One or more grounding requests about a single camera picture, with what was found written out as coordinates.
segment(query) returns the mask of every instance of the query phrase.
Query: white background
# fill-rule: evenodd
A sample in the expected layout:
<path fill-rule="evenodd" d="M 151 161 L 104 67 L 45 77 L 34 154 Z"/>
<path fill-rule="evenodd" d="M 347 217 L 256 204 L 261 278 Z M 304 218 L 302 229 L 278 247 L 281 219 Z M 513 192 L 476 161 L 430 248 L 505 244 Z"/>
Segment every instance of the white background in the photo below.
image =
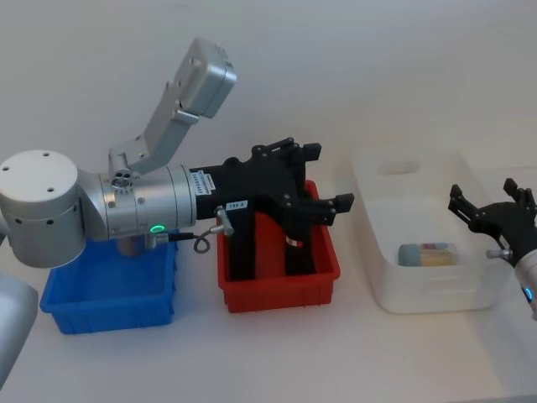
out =
<path fill-rule="evenodd" d="M 534 165 L 536 20 L 533 0 L 2 0 L 0 160 L 55 149 L 106 170 L 108 148 L 142 132 L 203 36 L 227 48 L 238 84 L 176 161 L 245 158 L 291 135 L 323 144 L 315 178 L 344 175 L 364 144 L 449 144 L 477 168 Z M 414 403 L 537 391 L 534 327 L 514 284 L 497 310 L 389 315 L 354 270 L 342 221 L 332 305 L 230 316 L 214 257 L 185 252 L 171 326 L 65 338 L 40 313 L 2 402 Z M 45 271 L 17 264 L 6 245 L 0 257 L 42 290 Z"/>

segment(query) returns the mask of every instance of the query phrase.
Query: table surface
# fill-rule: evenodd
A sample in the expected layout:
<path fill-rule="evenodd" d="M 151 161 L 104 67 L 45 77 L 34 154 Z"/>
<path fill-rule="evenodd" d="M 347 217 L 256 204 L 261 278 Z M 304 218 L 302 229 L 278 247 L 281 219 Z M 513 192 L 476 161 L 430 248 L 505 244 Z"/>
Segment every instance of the table surface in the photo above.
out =
<path fill-rule="evenodd" d="M 537 188 L 536 173 L 477 175 L 499 201 L 506 176 Z M 321 197 L 348 190 L 349 180 L 317 181 Z M 330 305 L 229 314 L 215 249 L 197 255 L 182 243 L 172 324 L 64 336 L 39 312 L 2 402 L 429 403 L 537 393 L 537 331 L 514 277 L 486 311 L 387 313 L 373 299 L 350 217 L 330 229 L 341 266 Z M 20 264 L 6 244 L 0 268 L 39 292 L 48 276 Z"/>

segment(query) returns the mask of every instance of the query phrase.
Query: robotic arm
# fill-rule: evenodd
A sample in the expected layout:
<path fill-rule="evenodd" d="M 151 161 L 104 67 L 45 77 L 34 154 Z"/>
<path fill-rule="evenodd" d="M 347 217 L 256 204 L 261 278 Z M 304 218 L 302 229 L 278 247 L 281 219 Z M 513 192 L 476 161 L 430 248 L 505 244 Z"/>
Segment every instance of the robotic arm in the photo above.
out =
<path fill-rule="evenodd" d="M 485 233 L 494 238 L 500 250 L 489 250 L 490 259 L 506 260 L 514 267 L 526 301 L 537 320 L 537 206 L 531 189 L 521 189 L 508 178 L 503 185 L 514 201 L 493 203 L 485 207 L 473 206 L 458 185 L 451 188 L 449 209 L 464 221 L 470 231 Z"/>
<path fill-rule="evenodd" d="M 87 238 L 144 238 L 152 248 L 201 238 L 175 229 L 216 217 L 219 225 L 206 234 L 230 237 L 230 275 L 247 280 L 255 277 L 254 216 L 262 212 L 287 236 L 286 274 L 312 273 L 311 226 L 332 225 L 354 199 L 346 194 L 312 200 L 305 190 L 305 163 L 319 158 L 320 144 L 300 146 L 288 138 L 254 146 L 244 162 L 166 166 L 190 126 L 216 114 L 237 80 L 233 69 L 223 48 L 195 39 L 143 134 L 110 149 L 106 173 L 78 170 L 49 150 L 25 151 L 1 163 L 0 238 L 8 237 L 22 263 L 52 268 L 76 259 Z M 0 275 L 0 388 L 37 311 L 35 290 L 20 287 L 13 293 L 17 287 Z M 3 351 L 11 352 L 9 359 Z"/>

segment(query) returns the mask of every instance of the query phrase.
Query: white label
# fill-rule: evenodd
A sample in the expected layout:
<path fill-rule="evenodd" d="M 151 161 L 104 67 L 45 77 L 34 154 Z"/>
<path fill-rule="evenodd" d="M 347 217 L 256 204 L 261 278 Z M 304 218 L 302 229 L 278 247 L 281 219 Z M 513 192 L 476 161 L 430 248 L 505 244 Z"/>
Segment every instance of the white label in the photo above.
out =
<path fill-rule="evenodd" d="M 196 196 L 210 195 L 216 189 L 210 174 L 204 174 L 203 170 L 191 172 L 190 177 L 194 182 L 194 193 Z"/>
<path fill-rule="evenodd" d="M 248 207 L 248 200 L 232 201 L 231 203 L 226 204 L 226 211 L 240 210 L 241 208 L 246 207 Z"/>
<path fill-rule="evenodd" d="M 204 174 L 203 177 L 205 178 L 205 183 L 206 183 L 207 187 L 209 188 L 209 190 L 210 191 L 215 191 L 216 186 L 215 186 L 215 182 L 212 181 L 211 174 Z"/>

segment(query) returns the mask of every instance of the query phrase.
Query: white plastic bin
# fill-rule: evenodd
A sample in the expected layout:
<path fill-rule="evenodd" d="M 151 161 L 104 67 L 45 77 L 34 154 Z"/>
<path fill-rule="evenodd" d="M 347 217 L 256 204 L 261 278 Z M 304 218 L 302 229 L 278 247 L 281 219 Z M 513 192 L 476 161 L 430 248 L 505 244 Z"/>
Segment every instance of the white plastic bin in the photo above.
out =
<path fill-rule="evenodd" d="M 358 245 L 377 302 L 393 313 L 482 309 L 492 306 L 513 271 L 501 259 L 486 258 L 498 246 L 471 233 L 447 209 L 450 189 L 482 207 L 491 203 L 472 170 L 456 151 L 430 147 L 360 149 L 352 168 L 358 194 Z M 458 265 L 398 265 L 402 243 L 454 243 Z"/>

